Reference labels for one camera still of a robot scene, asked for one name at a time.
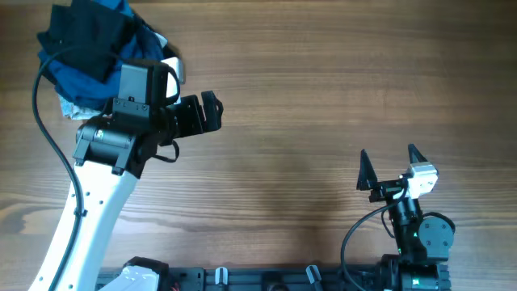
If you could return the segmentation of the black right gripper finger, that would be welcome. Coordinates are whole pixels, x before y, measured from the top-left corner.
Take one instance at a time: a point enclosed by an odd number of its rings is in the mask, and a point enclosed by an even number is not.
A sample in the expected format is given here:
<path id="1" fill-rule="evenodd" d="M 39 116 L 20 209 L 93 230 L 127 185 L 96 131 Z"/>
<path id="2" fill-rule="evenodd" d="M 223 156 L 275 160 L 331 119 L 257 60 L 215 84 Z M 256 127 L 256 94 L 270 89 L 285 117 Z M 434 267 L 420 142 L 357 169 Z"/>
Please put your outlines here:
<path id="1" fill-rule="evenodd" d="M 360 151 L 359 174 L 356 189 L 360 191 L 373 190 L 378 187 L 376 172 L 366 149 Z"/>
<path id="2" fill-rule="evenodd" d="M 421 154 L 421 152 L 418 150 L 415 144 L 408 145 L 408 154 L 410 164 L 427 162 L 427 159 Z"/>

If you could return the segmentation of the black polo shirt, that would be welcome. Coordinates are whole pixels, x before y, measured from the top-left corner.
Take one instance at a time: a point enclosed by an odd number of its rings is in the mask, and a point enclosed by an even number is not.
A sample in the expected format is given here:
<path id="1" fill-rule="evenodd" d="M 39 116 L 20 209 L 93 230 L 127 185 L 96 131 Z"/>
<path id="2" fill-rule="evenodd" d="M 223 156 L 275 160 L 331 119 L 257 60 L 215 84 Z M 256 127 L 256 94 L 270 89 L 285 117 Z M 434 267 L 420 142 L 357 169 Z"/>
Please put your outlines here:
<path id="1" fill-rule="evenodd" d="M 70 5 L 54 4 L 48 30 L 37 40 L 48 55 L 72 46 L 119 53 L 137 29 L 132 9 L 126 1 L 80 1 Z M 93 79 L 103 82 L 116 60 L 103 54 L 75 51 L 57 60 Z"/>

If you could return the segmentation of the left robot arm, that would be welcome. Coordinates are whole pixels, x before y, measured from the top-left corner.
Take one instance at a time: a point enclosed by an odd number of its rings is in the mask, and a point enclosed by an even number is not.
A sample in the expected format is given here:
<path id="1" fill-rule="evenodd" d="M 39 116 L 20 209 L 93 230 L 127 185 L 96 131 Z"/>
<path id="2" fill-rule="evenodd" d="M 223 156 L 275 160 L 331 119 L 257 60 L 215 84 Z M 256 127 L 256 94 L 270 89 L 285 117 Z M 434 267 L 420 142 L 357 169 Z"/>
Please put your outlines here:
<path id="1" fill-rule="evenodd" d="M 61 220 L 40 270 L 29 290 L 95 290 L 101 265 L 106 255 L 116 219 L 136 187 L 138 178 L 132 174 L 111 174 L 107 166 L 86 162 L 78 167 L 82 194 L 70 186 Z M 64 258 L 65 235 L 73 233 L 74 199 L 86 199 L 78 236 L 65 259 L 57 283 L 53 280 Z M 135 257 L 127 262 L 121 275 L 108 282 L 103 290 L 169 290 L 169 267 L 162 262 Z"/>

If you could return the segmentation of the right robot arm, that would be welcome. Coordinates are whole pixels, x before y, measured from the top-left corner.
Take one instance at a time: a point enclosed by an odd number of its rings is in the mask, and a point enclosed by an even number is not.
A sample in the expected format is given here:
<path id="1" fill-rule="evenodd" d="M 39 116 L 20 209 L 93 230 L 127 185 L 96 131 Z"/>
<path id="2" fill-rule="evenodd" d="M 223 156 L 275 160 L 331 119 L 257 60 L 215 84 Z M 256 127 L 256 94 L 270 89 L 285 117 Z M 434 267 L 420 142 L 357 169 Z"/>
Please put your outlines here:
<path id="1" fill-rule="evenodd" d="M 374 290 L 449 290 L 450 248 L 456 226 L 441 213 L 424 213 L 418 199 L 431 193 L 438 169 L 408 145 L 410 164 L 397 179 L 379 181 L 365 150 L 360 153 L 357 189 L 369 191 L 369 201 L 386 203 L 398 253 L 383 255 L 375 267 Z"/>

